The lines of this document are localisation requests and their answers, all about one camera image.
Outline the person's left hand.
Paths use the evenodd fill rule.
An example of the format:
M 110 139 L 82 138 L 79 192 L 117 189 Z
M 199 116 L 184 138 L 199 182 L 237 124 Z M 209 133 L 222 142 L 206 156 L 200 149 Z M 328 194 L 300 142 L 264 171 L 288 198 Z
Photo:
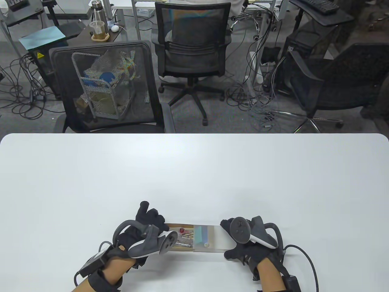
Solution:
M 121 223 L 114 232 L 118 262 L 127 273 L 131 268 L 143 266 L 151 255 L 162 255 L 171 250 L 177 233 L 171 231 L 165 218 L 156 209 L 149 209 L 149 202 L 142 201 L 134 220 Z

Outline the person's right hand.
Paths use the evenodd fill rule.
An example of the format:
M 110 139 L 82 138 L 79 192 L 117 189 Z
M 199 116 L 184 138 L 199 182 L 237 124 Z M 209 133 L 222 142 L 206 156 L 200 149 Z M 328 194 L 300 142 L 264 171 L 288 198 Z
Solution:
M 247 265 L 254 281 L 260 280 L 257 265 L 264 259 L 269 259 L 283 276 L 290 275 L 281 263 L 282 251 L 278 241 L 266 232 L 266 227 L 273 228 L 274 224 L 264 224 L 262 218 L 256 216 L 251 220 L 243 217 L 222 220 L 220 226 L 236 243 L 233 249 L 224 252 L 225 259 Z

